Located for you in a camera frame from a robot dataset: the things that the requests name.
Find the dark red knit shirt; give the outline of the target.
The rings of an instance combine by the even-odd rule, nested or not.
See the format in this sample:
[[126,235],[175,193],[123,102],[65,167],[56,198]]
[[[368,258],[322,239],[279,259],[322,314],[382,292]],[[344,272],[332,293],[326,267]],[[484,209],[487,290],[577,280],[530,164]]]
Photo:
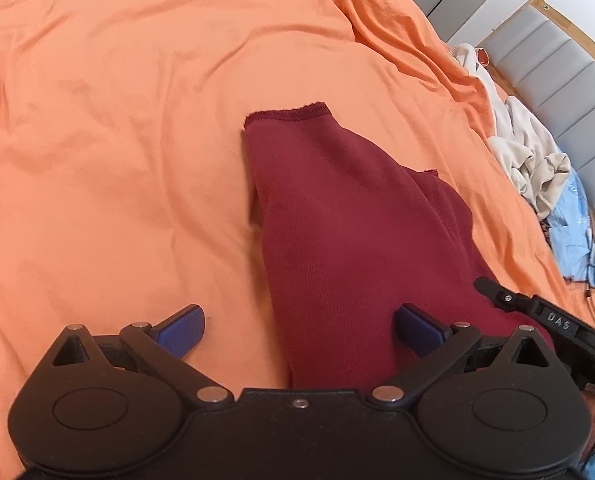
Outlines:
[[396,327],[406,304],[510,335],[526,316],[496,308],[478,278],[558,295],[547,250],[517,266],[485,254],[449,183],[401,165],[326,103],[252,110],[242,141],[285,387],[367,391],[415,365]]

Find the light blue garment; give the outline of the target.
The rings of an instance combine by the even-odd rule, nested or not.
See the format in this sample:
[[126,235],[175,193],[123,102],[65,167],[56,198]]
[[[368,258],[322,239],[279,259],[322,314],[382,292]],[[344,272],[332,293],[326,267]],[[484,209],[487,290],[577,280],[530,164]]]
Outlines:
[[586,193],[575,170],[547,222],[550,246],[563,278],[595,288],[595,237]]

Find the grey padded headboard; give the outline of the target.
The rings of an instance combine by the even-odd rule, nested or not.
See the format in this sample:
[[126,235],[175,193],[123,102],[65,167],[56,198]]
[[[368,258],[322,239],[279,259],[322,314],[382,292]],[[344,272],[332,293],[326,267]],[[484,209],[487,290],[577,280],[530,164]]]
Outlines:
[[529,0],[481,46],[498,84],[570,156],[595,219],[595,42],[545,0]]

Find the cream white crumpled garment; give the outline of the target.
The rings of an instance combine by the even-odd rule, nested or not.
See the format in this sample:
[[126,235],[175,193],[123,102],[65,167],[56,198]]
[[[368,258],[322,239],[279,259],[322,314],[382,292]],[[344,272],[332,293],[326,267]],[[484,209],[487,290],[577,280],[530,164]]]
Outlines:
[[471,44],[458,44],[450,53],[487,92],[495,128],[487,143],[495,159],[537,218],[546,219],[557,206],[572,173],[569,156],[557,147],[550,131],[518,98],[500,95],[493,77],[480,62],[477,49]]

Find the orange bed duvet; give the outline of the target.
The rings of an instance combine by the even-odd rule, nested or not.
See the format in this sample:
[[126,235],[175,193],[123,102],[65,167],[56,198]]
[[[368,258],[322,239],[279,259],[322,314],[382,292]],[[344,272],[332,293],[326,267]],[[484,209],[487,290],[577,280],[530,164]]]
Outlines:
[[593,320],[488,150],[488,97],[412,0],[0,0],[0,479],[10,405],[62,328],[199,304],[191,363],[232,391],[288,367],[241,131],[328,105],[465,200],[507,287]]

